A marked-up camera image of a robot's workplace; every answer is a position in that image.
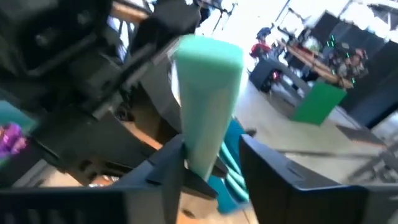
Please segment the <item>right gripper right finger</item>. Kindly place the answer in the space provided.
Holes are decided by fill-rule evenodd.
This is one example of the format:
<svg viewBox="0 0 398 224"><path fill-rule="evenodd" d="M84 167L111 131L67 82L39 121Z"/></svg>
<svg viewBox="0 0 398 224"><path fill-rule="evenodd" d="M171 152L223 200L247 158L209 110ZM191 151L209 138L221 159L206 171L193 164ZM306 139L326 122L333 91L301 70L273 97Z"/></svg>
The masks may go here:
<svg viewBox="0 0 398 224"><path fill-rule="evenodd" d="M344 185L243 134L241 170L259 224L398 224L398 185Z"/></svg>

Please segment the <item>iridescent purple spoon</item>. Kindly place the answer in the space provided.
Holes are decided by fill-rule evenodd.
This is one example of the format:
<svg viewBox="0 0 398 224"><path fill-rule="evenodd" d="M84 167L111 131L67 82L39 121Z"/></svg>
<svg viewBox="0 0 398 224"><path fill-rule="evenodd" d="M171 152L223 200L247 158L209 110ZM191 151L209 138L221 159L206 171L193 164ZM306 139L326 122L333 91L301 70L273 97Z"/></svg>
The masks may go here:
<svg viewBox="0 0 398 224"><path fill-rule="evenodd" d="M20 153L26 145L27 139L18 124L0 126L0 160Z"/></svg>

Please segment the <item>wooden workbench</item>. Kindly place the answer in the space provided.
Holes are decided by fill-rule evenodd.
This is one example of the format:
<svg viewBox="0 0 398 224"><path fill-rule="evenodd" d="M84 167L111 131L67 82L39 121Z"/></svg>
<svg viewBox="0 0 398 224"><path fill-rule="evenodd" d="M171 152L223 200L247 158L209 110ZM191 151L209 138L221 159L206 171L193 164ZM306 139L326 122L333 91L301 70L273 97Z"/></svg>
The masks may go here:
<svg viewBox="0 0 398 224"><path fill-rule="evenodd" d="M288 52L297 57L305 65L310 67L311 70L317 72L319 76L325 79L326 81L337 84L338 86L343 87L345 89L354 87L351 81L339 77L338 75L332 74L331 70L325 64L321 63L318 59L316 59L313 56L313 54L308 54L303 50L298 49L297 47L291 47L279 40L277 40L276 42L279 45L285 47Z"/></svg>

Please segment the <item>blue plastic bin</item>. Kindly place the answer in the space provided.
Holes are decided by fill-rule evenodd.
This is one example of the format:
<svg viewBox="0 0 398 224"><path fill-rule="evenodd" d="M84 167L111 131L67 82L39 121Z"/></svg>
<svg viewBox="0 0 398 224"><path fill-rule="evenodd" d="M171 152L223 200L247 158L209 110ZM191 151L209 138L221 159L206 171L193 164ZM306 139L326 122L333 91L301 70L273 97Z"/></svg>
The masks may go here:
<svg viewBox="0 0 398 224"><path fill-rule="evenodd" d="M241 168L240 158L239 158L239 137L244 134L244 129L236 118L233 118L228 126L227 132L224 136L225 144L227 145L230 153L234 157L235 161ZM221 161L227 166L228 174L235 172L220 156ZM248 206L249 202L243 202L236 193L233 192L231 186L226 182L226 177L216 177L211 175L208 179L209 185L216 190L218 193L218 211L227 215L233 213L237 210L241 210Z"/></svg>

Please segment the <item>translucent green bin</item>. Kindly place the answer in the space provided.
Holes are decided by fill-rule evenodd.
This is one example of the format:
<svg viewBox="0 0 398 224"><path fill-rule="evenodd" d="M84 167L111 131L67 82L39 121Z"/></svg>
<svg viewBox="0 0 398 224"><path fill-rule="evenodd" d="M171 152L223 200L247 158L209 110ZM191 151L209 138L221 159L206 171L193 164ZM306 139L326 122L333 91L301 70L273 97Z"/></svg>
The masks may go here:
<svg viewBox="0 0 398 224"><path fill-rule="evenodd" d="M23 113L21 110L11 105L9 102L5 100L0 100L0 126L4 126L8 123L16 123L22 128L22 133L24 137L27 139L27 145L28 145L29 133L35 128L37 122L34 119L30 118L25 113ZM7 159L1 159L0 167L5 166L11 159L13 159L16 156L17 154L8 157Z"/></svg>

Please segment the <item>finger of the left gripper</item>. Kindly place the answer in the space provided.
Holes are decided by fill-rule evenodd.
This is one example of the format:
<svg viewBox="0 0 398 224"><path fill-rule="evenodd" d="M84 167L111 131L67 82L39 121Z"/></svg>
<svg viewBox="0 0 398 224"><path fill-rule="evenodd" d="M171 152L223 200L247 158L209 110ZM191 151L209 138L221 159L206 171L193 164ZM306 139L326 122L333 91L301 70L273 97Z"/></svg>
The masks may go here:
<svg viewBox="0 0 398 224"><path fill-rule="evenodd" d="M121 177L156 152L110 112L96 119L77 108L56 111L31 136L49 164L82 185L99 175Z"/></svg>
<svg viewBox="0 0 398 224"><path fill-rule="evenodd" d="M176 131L181 130L180 105L172 92L171 56L178 40L170 41L149 60L149 69L141 79L141 85L157 110Z"/></svg>

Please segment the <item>green board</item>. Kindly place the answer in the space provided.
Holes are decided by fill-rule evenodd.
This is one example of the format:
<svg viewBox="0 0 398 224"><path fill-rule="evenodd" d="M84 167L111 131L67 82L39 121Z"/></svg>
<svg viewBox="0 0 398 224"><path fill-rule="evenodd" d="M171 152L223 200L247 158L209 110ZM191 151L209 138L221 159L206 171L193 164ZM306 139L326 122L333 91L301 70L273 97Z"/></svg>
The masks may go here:
<svg viewBox="0 0 398 224"><path fill-rule="evenodd" d="M345 96L346 92L341 88L316 82L309 94L295 108L290 119L319 126Z"/></svg>

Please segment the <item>person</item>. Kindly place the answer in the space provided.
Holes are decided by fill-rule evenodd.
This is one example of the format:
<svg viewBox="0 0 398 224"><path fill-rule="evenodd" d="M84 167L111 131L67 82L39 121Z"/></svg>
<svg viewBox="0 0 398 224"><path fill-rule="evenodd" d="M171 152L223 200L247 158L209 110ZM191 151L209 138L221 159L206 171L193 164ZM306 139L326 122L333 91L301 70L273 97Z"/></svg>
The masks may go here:
<svg viewBox="0 0 398 224"><path fill-rule="evenodd" d="M270 27L261 28L256 34L257 43L251 47L250 56L252 58L261 58L267 55L271 50L271 46L267 44L266 37L271 34Z"/></svg>

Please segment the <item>dark grey cabinet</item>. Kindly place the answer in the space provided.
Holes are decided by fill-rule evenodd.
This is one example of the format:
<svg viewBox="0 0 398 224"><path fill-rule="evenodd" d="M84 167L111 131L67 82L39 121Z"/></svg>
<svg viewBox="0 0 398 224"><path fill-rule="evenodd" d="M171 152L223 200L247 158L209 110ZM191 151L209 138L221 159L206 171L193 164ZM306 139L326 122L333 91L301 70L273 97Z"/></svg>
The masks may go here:
<svg viewBox="0 0 398 224"><path fill-rule="evenodd" d="M260 91L269 93L276 87L285 99L299 104L312 90L293 70L276 58L261 58L249 72L249 81Z"/></svg>

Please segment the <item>teal handled spoon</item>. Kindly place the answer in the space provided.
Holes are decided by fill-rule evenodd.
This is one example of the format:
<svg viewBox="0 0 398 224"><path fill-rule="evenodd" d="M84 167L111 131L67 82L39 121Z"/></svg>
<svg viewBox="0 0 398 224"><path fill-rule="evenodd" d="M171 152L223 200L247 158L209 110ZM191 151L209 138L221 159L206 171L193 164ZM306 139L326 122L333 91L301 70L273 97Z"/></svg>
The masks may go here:
<svg viewBox="0 0 398 224"><path fill-rule="evenodd" d="M235 172L226 176L226 182L231 186L236 195L243 201L249 202L249 194L243 177Z"/></svg>
<svg viewBox="0 0 398 224"><path fill-rule="evenodd" d="M241 168L238 163L235 161L234 157L230 153L225 142L221 143L219 155L224 158L227 164L237 173L238 175L242 175Z"/></svg>
<svg viewBox="0 0 398 224"><path fill-rule="evenodd" d="M190 34L180 39L174 62L188 167L208 180L238 99L243 50Z"/></svg>

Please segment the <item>black partition panel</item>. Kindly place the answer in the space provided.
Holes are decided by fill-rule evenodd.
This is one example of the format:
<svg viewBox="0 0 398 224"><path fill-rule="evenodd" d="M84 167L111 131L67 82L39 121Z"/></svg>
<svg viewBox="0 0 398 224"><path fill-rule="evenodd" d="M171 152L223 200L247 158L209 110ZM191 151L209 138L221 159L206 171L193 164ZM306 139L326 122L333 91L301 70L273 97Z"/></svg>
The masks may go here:
<svg viewBox="0 0 398 224"><path fill-rule="evenodd" d="M369 74L358 79L340 102L359 124L373 128L398 109L398 43L386 41L325 11L313 27L314 36L326 41L330 35L368 54Z"/></svg>

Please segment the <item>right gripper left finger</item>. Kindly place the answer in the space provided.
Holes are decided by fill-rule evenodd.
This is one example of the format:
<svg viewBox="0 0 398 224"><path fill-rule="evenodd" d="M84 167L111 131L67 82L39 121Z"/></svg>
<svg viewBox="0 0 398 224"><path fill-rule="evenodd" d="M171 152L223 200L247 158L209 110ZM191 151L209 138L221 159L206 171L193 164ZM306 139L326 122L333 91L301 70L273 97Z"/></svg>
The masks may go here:
<svg viewBox="0 0 398 224"><path fill-rule="evenodd" d="M218 196L185 158L178 135L107 187L0 190L0 224L175 224L181 192Z"/></svg>

